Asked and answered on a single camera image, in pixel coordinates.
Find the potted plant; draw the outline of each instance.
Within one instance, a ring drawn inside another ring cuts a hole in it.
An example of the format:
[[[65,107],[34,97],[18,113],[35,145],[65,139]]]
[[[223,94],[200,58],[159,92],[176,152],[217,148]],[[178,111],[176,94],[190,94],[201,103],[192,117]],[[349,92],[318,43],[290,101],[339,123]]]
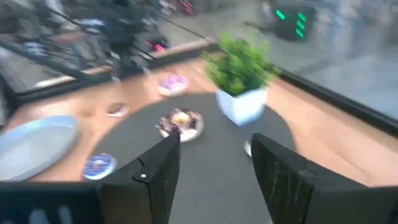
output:
[[[206,74],[218,87],[216,97],[222,112],[242,126],[261,116],[267,85],[278,71],[264,57],[267,43],[257,48],[244,39],[223,34],[220,48],[222,54],[203,54]]]

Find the green light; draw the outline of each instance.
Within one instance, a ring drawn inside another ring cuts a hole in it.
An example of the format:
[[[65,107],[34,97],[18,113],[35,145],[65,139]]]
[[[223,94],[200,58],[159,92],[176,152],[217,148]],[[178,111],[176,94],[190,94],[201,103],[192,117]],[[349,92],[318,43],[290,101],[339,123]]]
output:
[[[276,14],[277,14],[281,19],[285,20],[285,15],[284,15],[282,12],[280,12],[279,10],[276,10]]]
[[[299,36],[301,36],[301,38],[304,38],[304,34],[303,34],[300,30],[296,29],[296,33],[297,33]]]
[[[305,29],[305,25],[302,24],[300,21],[297,21],[297,25],[301,28],[301,29]]]
[[[299,16],[299,18],[300,18],[301,20],[303,20],[304,22],[307,21],[307,18],[306,18],[301,12],[298,13],[298,16]]]

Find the light blue plate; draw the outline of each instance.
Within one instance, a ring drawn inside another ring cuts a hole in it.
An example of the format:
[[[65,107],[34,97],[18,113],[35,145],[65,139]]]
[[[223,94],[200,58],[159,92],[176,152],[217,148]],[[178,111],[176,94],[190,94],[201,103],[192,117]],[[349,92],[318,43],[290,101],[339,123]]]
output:
[[[38,119],[0,136],[0,180],[25,180],[60,160],[78,138],[69,115]]]

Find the white square pot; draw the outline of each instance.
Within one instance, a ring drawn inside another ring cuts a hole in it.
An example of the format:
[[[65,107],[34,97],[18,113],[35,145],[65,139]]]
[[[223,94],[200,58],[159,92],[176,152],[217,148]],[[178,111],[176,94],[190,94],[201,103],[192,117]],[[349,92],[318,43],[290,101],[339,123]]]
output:
[[[267,89],[263,87],[250,90],[235,97],[218,89],[216,97],[225,116],[236,125],[242,126],[261,116],[266,106]]]

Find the green plant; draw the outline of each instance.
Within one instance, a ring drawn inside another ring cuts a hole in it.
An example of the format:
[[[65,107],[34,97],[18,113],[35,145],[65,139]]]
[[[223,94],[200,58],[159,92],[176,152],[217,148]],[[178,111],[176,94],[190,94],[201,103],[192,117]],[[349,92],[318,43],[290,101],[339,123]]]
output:
[[[265,58],[267,42],[257,48],[247,40],[220,37],[222,54],[203,53],[207,61],[206,74],[214,84],[231,96],[266,86],[279,72]]]

